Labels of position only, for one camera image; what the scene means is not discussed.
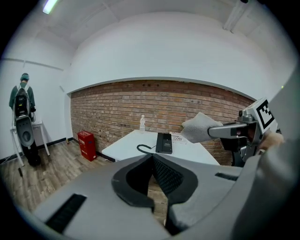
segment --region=teal beanie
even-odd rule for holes
[[[29,80],[29,75],[28,75],[28,73],[23,73],[23,74],[22,74],[22,76],[21,76],[21,81],[22,81],[22,80],[27,80],[27,81]]]

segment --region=wooden floor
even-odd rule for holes
[[[81,173],[96,167],[113,164],[102,157],[90,162],[81,156],[79,145],[71,141],[61,142],[48,147],[50,156],[45,149],[39,150],[41,165],[31,167],[26,157],[21,168],[23,178],[18,172],[18,160],[10,160],[0,165],[2,179],[7,185],[15,203],[34,211],[48,196],[64,186]],[[159,222],[166,218],[167,198],[152,177],[149,182],[148,196],[155,202],[154,216]]]

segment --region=baseboard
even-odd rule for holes
[[[66,138],[61,138],[61,139],[59,139],[59,140],[56,140],[56,141],[47,143],[47,146],[49,147],[49,146],[52,146],[52,145],[61,143],[61,142],[65,141],[65,140],[66,140]],[[38,150],[39,150],[39,149],[43,149],[43,148],[45,148],[45,145],[43,145],[43,144],[37,146],[37,149],[38,149]],[[0,159],[0,164],[3,163],[6,159],[7,159],[7,161],[9,161],[9,160],[12,160],[12,159],[15,159],[15,158],[17,158],[17,155],[16,155],[16,154],[11,155],[8,159],[7,159],[7,157],[2,158],[2,159]]]
[[[102,158],[107,159],[108,161],[113,162],[113,163],[116,161],[114,158],[109,157],[109,156],[107,156],[107,155],[105,155],[105,154],[103,154],[103,153],[101,153],[101,152],[96,151],[96,154],[97,154],[98,156],[102,157]]]

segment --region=white table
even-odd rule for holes
[[[145,154],[136,149],[137,145],[144,144],[153,147],[156,145],[157,136],[158,133],[134,130],[109,147],[103,149],[102,153],[114,158],[116,161],[142,156]],[[156,147],[151,150],[143,147],[140,148],[146,152],[155,153]],[[216,159],[200,143],[191,143],[188,140],[185,142],[172,140],[172,150],[173,153],[167,155],[198,163],[219,165]]]
[[[45,140],[45,135],[44,135],[44,130],[43,130],[43,121],[33,122],[32,123],[32,128],[40,128],[41,134],[42,134],[43,143],[44,143],[44,146],[46,148],[47,155],[50,156],[50,153],[49,153],[49,150],[48,150],[48,147],[47,147],[47,144],[46,144],[46,140]],[[15,137],[14,137],[14,131],[15,130],[16,130],[15,126],[13,126],[13,127],[10,128],[10,133],[11,133],[11,137],[12,137],[13,144],[14,144],[14,151],[15,151],[15,154],[18,156],[18,160],[19,160],[20,165],[24,166],[24,163],[23,163],[23,161],[22,161],[22,159],[20,157],[19,151],[18,151],[17,143],[15,142]]]

